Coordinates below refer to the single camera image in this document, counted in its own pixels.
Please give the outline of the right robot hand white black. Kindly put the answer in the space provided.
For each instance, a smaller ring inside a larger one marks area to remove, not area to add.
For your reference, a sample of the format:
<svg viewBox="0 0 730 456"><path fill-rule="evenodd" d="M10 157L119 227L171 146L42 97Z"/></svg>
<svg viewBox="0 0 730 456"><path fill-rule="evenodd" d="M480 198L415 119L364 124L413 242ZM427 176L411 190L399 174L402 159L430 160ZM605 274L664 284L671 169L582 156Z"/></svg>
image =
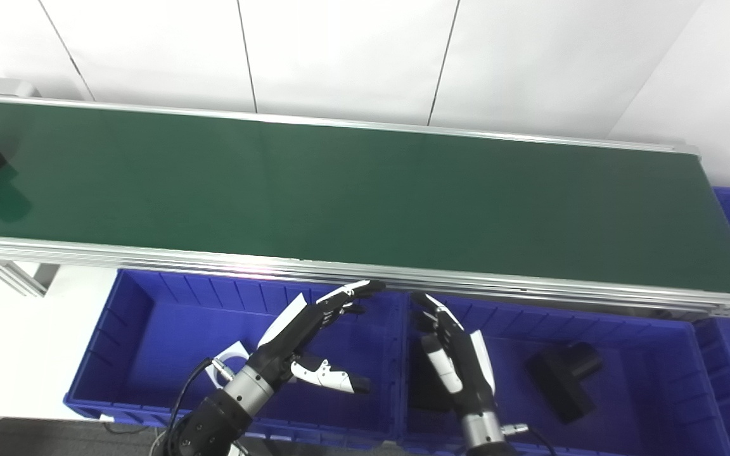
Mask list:
<svg viewBox="0 0 730 456"><path fill-rule="evenodd" d="M422 349L457 417L497 415L494 373L481 332L467 332L446 304L427 293L412 292L411 300L422 308Z"/></svg>

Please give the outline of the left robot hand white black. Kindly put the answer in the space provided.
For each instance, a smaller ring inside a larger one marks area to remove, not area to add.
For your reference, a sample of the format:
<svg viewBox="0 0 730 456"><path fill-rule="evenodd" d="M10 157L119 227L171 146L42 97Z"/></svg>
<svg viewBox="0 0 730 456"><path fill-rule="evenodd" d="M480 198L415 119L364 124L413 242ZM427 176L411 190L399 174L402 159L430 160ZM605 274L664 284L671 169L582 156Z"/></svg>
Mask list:
<svg viewBox="0 0 730 456"><path fill-rule="evenodd" d="M299 294L275 318L250 355L246 366L253 370L256 381L266 382L276 393L293 378L323 388L367 395L371 382L333 365L327 358L308 354L306 347L319 331L345 314L364 314L365 308L356 304L358 298L368 298L386 288L378 280L348 283L313 302Z"/></svg>

